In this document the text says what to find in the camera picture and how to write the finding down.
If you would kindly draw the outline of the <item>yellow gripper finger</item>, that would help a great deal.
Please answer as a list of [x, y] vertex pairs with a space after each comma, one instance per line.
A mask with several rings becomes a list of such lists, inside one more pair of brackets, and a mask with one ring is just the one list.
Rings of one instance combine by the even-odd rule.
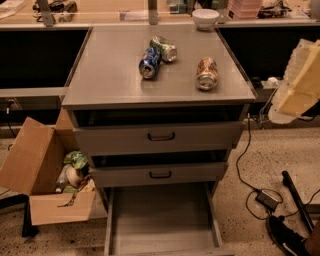
[[279, 113], [299, 117], [320, 100], [320, 40], [299, 41], [290, 56], [284, 81], [284, 88], [278, 90]]

